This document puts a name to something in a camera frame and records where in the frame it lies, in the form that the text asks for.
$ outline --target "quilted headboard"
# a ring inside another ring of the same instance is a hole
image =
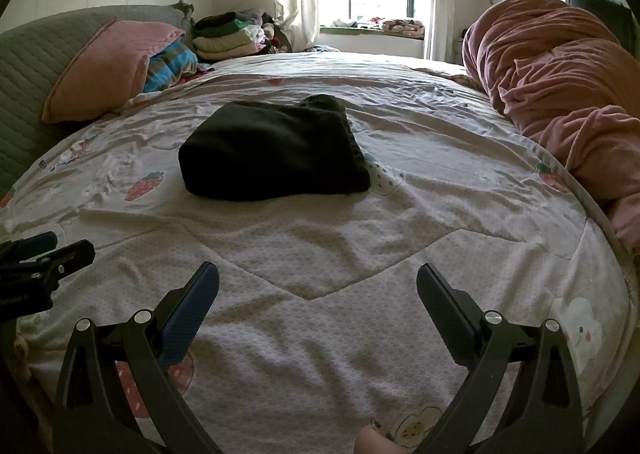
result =
[[[113,18],[158,21],[185,31],[191,46],[193,5],[106,6],[63,12],[0,34],[0,198],[46,151],[82,124],[40,122],[50,89],[72,57]]]

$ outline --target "black television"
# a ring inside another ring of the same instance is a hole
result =
[[[632,56],[636,54],[636,26],[631,10],[612,0],[565,0],[572,7],[597,16]]]

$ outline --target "rumpled pink blanket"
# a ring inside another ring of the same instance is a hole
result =
[[[467,73],[542,145],[640,256],[640,63],[591,13],[560,0],[507,0],[466,34]]]

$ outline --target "bed sheet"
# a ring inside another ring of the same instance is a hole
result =
[[[410,451],[466,375],[415,290],[431,261],[510,322],[558,319],[589,410],[638,320],[634,269],[609,221],[484,95],[371,57],[238,59],[137,97],[34,164],[0,210],[0,237],[52,230],[61,245],[89,239],[97,250],[50,311],[18,323],[51,396],[77,320],[127,320],[209,260],[220,294],[172,377],[224,452],[347,453],[372,416]],[[231,203],[185,190],[178,147],[218,107],[319,93],[346,107],[368,192]]]

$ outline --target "silver bolt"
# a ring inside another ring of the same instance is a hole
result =
[[[145,322],[149,322],[151,320],[151,312],[148,309],[141,309],[138,313],[133,316],[133,320],[138,324],[144,324]]]
[[[545,328],[549,331],[558,331],[560,329],[560,325],[553,319],[549,319],[545,322]]]
[[[76,329],[78,331],[84,331],[91,326],[91,321],[89,319],[80,319],[76,322]]]
[[[499,324],[502,322],[502,315],[500,315],[497,311],[488,311],[484,314],[484,319],[489,324]]]

